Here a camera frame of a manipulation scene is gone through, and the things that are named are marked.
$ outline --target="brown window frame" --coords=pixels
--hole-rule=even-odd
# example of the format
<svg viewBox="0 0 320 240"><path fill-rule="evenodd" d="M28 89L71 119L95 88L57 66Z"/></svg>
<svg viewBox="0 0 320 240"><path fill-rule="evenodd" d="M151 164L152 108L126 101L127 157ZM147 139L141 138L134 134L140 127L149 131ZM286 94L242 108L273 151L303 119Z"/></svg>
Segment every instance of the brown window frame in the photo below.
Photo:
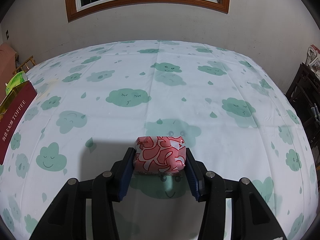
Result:
<svg viewBox="0 0 320 240"><path fill-rule="evenodd" d="M107 1L104 3L91 6L81 11L77 11L76 9L76 0L66 0L68 22L81 18L83 16L86 16L88 14L95 13L97 11L118 7L118 6L123 6L123 5L141 4L141 3L188 4L188 5L195 5L195 6L201 6L201 7L213 9L223 13L228 13L230 0L219 0L217 3L208 1L208 0L112 0L112 1Z"/></svg>

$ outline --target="tablecloth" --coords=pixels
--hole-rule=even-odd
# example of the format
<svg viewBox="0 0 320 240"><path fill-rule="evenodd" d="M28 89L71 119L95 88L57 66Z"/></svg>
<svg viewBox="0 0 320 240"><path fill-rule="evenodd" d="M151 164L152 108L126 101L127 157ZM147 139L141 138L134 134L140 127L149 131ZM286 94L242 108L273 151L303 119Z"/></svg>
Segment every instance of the tablecloth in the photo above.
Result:
<svg viewBox="0 0 320 240"><path fill-rule="evenodd" d="M248 177L288 240L300 239L316 216L316 171L301 121L244 55L182 41L122 41L62 54L27 75L38 95L0 166L0 214L17 240L29 239L69 178L109 170L139 136L182 136L208 170ZM197 239L204 203L182 172L133 175L114 208L121 240ZM230 230L227 199L225 239Z"/></svg>

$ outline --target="pink wrapper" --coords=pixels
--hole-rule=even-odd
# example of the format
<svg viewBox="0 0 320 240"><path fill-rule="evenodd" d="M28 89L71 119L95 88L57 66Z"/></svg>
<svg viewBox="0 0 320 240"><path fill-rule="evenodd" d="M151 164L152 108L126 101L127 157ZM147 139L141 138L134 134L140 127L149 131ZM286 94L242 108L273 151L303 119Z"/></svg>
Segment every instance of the pink wrapper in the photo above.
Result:
<svg viewBox="0 0 320 240"><path fill-rule="evenodd" d="M185 166L186 145L180 137L145 136L136 141L134 170L143 174L174 174Z"/></svg>

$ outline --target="chair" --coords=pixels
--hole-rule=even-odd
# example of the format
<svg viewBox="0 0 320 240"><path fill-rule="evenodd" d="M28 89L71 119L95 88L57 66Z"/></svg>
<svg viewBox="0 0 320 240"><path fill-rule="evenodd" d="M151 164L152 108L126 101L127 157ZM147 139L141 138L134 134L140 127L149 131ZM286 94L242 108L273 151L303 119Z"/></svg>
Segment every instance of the chair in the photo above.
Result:
<svg viewBox="0 0 320 240"><path fill-rule="evenodd" d="M27 65L27 62L29 62L29 61L31 61L32 67L28 67L28 65ZM33 56L31 56L25 62L23 62L19 67L17 67L16 70L12 72L12 75L17 74L21 70L23 70L26 73L26 72L28 72L30 70L30 68L33 68L35 65L36 65L36 62L33 59Z"/></svg>

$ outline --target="metal screw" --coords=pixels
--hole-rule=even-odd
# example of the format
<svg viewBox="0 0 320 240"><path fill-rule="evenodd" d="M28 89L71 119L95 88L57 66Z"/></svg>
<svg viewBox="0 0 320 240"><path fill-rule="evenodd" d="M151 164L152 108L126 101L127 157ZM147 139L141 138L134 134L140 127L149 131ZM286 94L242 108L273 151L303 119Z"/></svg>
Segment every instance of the metal screw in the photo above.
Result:
<svg viewBox="0 0 320 240"><path fill-rule="evenodd" d="M248 178L242 178L241 182L245 185L248 185L250 183L250 180Z"/></svg>
<svg viewBox="0 0 320 240"><path fill-rule="evenodd" d="M74 185L74 184L76 184L76 182L77 182L77 180L73 179L73 178L68 180L69 185Z"/></svg>
<svg viewBox="0 0 320 240"><path fill-rule="evenodd" d="M104 173L102 173L102 176L105 178L109 178L112 176L112 172L111 171L105 171Z"/></svg>
<svg viewBox="0 0 320 240"><path fill-rule="evenodd" d="M205 175L209 178L213 178L216 174L213 171L207 171Z"/></svg>

